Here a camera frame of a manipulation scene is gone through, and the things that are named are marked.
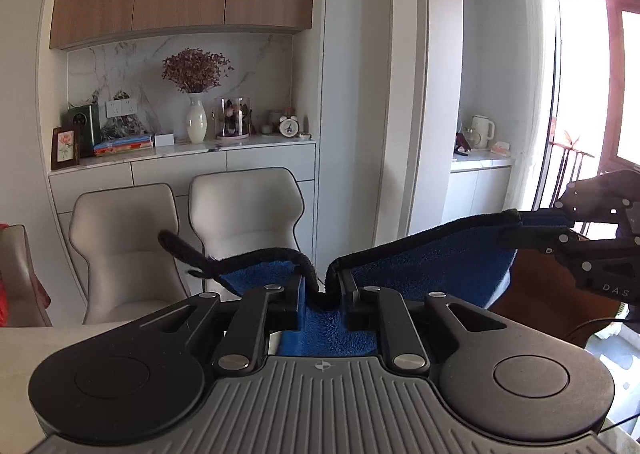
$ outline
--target white vase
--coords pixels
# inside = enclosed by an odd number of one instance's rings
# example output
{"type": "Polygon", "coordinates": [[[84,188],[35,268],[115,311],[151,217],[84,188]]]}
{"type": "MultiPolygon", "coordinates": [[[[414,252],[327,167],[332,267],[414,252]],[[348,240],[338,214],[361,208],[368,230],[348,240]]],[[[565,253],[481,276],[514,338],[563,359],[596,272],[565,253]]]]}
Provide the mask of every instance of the white vase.
{"type": "Polygon", "coordinates": [[[187,112],[187,133],[192,144],[202,144],[207,133],[207,114],[202,105],[204,93],[189,93],[191,106],[187,112]]]}

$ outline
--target black cable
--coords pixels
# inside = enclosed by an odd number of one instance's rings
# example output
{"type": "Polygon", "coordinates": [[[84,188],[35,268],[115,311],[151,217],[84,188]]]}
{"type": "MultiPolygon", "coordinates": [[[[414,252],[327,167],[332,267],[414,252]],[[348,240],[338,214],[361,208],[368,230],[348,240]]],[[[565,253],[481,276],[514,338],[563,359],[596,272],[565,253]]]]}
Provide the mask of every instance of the black cable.
{"type": "Polygon", "coordinates": [[[584,328],[585,326],[588,326],[590,324],[594,324],[596,322],[628,322],[628,323],[640,323],[640,319],[616,319],[616,318],[610,318],[610,317],[603,317],[602,319],[591,319],[588,320],[587,322],[583,322],[582,324],[580,324],[579,326],[576,326],[574,329],[571,330],[571,332],[569,334],[567,334],[567,336],[565,337],[564,340],[566,340],[567,342],[569,342],[569,339],[577,332],[580,331],[582,328],[584,328]]]}
{"type": "Polygon", "coordinates": [[[633,420],[634,418],[640,418],[640,412],[638,412],[637,414],[634,414],[633,416],[625,418],[624,420],[619,421],[618,423],[614,423],[613,425],[609,425],[608,427],[602,429],[598,434],[602,434],[603,432],[606,432],[606,431],[608,431],[610,429],[613,429],[613,428],[615,428],[615,427],[617,427],[619,425],[622,425],[623,423],[626,423],[629,420],[633,420]]]}

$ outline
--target beige chair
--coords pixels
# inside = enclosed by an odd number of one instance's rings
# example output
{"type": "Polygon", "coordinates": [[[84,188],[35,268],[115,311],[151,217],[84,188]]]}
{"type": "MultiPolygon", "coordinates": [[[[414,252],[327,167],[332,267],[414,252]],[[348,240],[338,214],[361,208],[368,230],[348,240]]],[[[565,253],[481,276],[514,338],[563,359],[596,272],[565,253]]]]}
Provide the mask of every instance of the beige chair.
{"type": "Polygon", "coordinates": [[[158,232],[178,233],[168,185],[103,190],[76,201],[69,240],[89,266],[85,324],[138,319],[188,297],[158,232]]]}
{"type": "MultiPolygon", "coordinates": [[[[294,230],[304,209],[300,187],[281,167],[205,174],[191,182],[191,227],[216,259],[271,247],[299,250],[294,230]]],[[[207,290],[223,301],[236,299],[214,281],[207,290]]]]}
{"type": "Polygon", "coordinates": [[[51,326],[38,296],[29,240],[22,225],[0,230],[0,276],[9,305],[8,327],[51,326]]]}

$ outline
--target marble backsplash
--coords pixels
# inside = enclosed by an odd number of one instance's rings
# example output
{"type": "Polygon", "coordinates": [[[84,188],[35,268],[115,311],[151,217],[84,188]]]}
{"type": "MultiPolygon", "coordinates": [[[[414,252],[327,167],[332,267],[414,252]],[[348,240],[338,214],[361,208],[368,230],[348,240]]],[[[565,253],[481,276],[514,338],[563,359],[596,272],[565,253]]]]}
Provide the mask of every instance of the marble backsplash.
{"type": "Polygon", "coordinates": [[[209,117],[207,138],[214,136],[210,112],[218,97],[248,96],[256,127],[268,110],[290,106],[292,36],[247,33],[163,36],[69,52],[68,101],[78,106],[96,96],[100,125],[104,125],[106,101],[122,90],[138,101],[138,117],[149,131],[174,132],[177,139],[186,138],[189,99],[173,82],[161,77],[162,60],[185,48],[222,53],[234,68],[204,97],[209,117]]]}

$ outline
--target black fabric trim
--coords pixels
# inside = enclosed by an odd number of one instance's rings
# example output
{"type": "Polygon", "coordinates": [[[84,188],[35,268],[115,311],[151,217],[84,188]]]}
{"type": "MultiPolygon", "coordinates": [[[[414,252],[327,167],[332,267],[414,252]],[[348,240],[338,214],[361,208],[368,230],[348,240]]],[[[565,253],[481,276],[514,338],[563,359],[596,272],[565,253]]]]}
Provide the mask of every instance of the black fabric trim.
{"type": "Polygon", "coordinates": [[[521,222],[520,213],[516,209],[510,209],[496,214],[481,214],[479,216],[469,216],[459,220],[446,223],[433,229],[428,229],[418,234],[408,236],[391,243],[379,245],[372,249],[338,257],[329,265],[324,280],[324,288],[329,301],[333,304],[340,303],[341,289],[338,280],[338,272],[343,269],[352,269],[373,261],[395,256],[407,250],[414,249],[442,239],[456,232],[467,230],[473,227],[497,227],[501,225],[519,224],[521,222]]]}
{"type": "Polygon", "coordinates": [[[179,261],[186,263],[200,271],[190,271],[194,277],[213,279],[235,295],[236,291],[222,279],[222,275],[232,274],[260,263],[272,263],[273,261],[290,261],[296,266],[296,273],[303,275],[306,283],[306,293],[309,298],[322,309],[333,309],[333,300],[328,300],[326,294],[318,291],[318,275],[316,269],[308,257],[302,252],[287,248],[261,249],[227,257],[226,259],[214,259],[194,249],[183,239],[168,230],[162,230],[158,234],[158,242],[161,247],[179,261]]]}

